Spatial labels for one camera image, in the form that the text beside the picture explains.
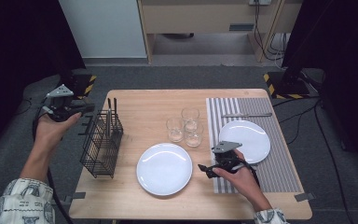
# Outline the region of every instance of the sleeve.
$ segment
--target sleeve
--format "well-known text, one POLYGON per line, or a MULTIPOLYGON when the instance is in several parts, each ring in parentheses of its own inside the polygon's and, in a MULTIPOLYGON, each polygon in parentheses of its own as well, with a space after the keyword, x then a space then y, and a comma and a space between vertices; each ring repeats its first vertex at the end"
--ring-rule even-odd
POLYGON ((54 223, 52 193, 52 188, 39 180, 13 180, 0 197, 0 223, 54 223))
POLYGON ((255 224, 289 224, 279 208, 255 213, 255 224))

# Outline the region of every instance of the plate rim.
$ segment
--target plate rim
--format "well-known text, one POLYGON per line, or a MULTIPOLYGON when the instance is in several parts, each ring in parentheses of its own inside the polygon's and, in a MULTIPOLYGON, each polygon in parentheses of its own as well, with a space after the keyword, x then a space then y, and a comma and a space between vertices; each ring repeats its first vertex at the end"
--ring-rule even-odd
POLYGON ((260 127, 260 125, 254 123, 254 122, 251 122, 251 121, 245 120, 245 119, 234 119, 234 120, 232 120, 232 121, 226 123, 226 124, 223 125, 223 127, 220 129, 220 132, 219 132, 219 135, 218 135, 219 141, 222 141, 222 140, 221 140, 221 132, 223 131, 223 129, 224 129, 226 126, 228 126, 228 124, 234 123, 234 122, 239 122, 239 123, 251 123, 251 124, 255 125, 256 127, 260 128, 261 130, 264 131, 264 133, 266 134, 266 137, 267 137, 267 139, 268 139, 268 142, 269 142, 269 144, 268 144, 268 145, 269 145, 268 153, 267 153, 266 156, 265 156, 264 158, 262 158, 261 160, 253 161, 253 162, 248 162, 248 161, 247 161, 247 162, 248 162, 249 164, 257 164, 257 163, 263 161, 263 160, 269 155, 269 153, 270 153, 270 151, 271 151, 271 148, 272 148, 272 146, 271 146, 271 139, 269 138, 269 135, 267 134, 266 130, 264 130, 262 127, 260 127))
POLYGON ((182 189, 188 184, 188 182, 190 181, 192 175, 193 175, 193 161, 191 160, 190 155, 188 154, 188 152, 187 152, 184 148, 182 148, 182 147, 180 147, 180 146, 178 146, 178 145, 176 145, 176 144, 173 144, 173 143, 158 143, 158 144, 155 144, 155 145, 149 147, 147 150, 145 150, 145 151, 142 153, 141 157, 139 158, 139 160, 138 160, 138 162, 137 162, 137 164, 136 164, 136 179, 138 180, 139 185, 141 185, 141 187, 142 187, 146 192, 151 193, 151 194, 153 194, 153 195, 157 195, 157 196, 168 196, 168 195, 173 195, 173 194, 179 192, 180 190, 182 190, 182 189), (164 145, 169 145, 169 146, 173 146, 173 147, 179 148, 179 149, 181 149, 181 150, 185 153, 185 155, 186 155, 186 156, 188 157, 188 159, 189 159, 189 166, 190 166, 190 167, 189 167, 189 171, 190 171, 190 172, 189 172, 189 174, 188 174, 188 178, 187 178, 186 181, 184 182, 185 184, 184 184, 181 188, 178 188, 178 190, 173 191, 173 192, 170 192, 170 193, 156 193, 156 192, 153 191, 153 190, 150 190, 150 189, 145 188, 145 186, 141 183, 140 178, 139 178, 139 166, 140 166, 140 161, 141 161, 142 157, 144 156, 144 154, 145 154, 149 149, 151 149, 152 147, 164 146, 164 145))

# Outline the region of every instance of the table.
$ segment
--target table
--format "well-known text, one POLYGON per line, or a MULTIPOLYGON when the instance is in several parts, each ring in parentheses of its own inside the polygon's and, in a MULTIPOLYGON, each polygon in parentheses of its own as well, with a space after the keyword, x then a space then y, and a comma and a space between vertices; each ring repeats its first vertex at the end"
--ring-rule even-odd
MULTIPOLYGON (((148 61, 156 34, 249 32, 258 62, 265 61, 254 36, 255 6, 244 0, 137 0, 148 61)), ((275 33, 291 33, 302 0, 271 0, 260 6, 257 28, 267 52, 275 33)))
MULTIPOLYGON (((106 219, 192 219, 245 220, 253 219, 251 204, 239 194, 216 194, 213 181, 201 172, 197 164, 211 164, 209 133, 198 147, 184 148, 193 161, 193 174, 178 193, 157 197, 147 193, 136 178, 136 165, 145 150, 155 144, 169 142, 165 121, 180 116, 185 106, 200 111, 200 122, 207 126, 207 98, 269 98, 260 89, 230 90, 120 90, 110 91, 107 97, 117 98, 117 113, 124 128, 114 178, 94 178, 83 169, 76 192, 86 192, 84 199, 74 199, 69 215, 73 218, 106 219)), ((294 167, 286 147, 290 163, 294 167)), ((303 192, 269 192, 272 206, 280 207, 288 219, 309 219, 312 216, 308 201, 294 197, 303 192)))

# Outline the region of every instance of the wooden tabletop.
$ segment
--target wooden tabletop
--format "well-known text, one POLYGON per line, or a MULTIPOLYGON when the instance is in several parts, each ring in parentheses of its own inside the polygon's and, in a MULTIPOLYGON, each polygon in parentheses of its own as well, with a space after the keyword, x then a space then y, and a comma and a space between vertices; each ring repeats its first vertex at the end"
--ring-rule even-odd
MULTIPOLYGON (((114 178, 110 176, 94 178, 84 168, 76 192, 86 192, 86 196, 84 199, 73 200, 69 210, 71 217, 253 219, 254 210, 243 196, 214 193, 212 179, 199 170, 198 164, 211 164, 208 132, 204 132, 203 141, 198 147, 188 147, 184 141, 176 144, 190 155, 193 173, 188 184, 173 195, 159 197, 147 193, 138 183, 136 166, 148 148, 155 144, 170 142, 165 122, 169 117, 180 117, 182 108, 196 107, 200 111, 200 122, 207 127, 206 98, 268 98, 266 91, 260 89, 123 90, 110 91, 107 97, 117 98, 117 114, 124 128, 114 178)), ((294 197, 299 193, 301 192, 266 193, 266 196, 273 207, 283 210, 286 218, 309 219, 312 212, 308 201, 298 202, 294 197)))

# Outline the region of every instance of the dish rack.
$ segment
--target dish rack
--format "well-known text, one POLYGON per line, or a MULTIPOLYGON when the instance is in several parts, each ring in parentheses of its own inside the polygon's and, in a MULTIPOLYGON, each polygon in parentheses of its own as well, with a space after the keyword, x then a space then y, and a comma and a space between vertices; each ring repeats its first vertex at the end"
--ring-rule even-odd
POLYGON ((89 123, 80 162, 95 178, 101 175, 113 178, 123 133, 116 110, 100 110, 89 123))

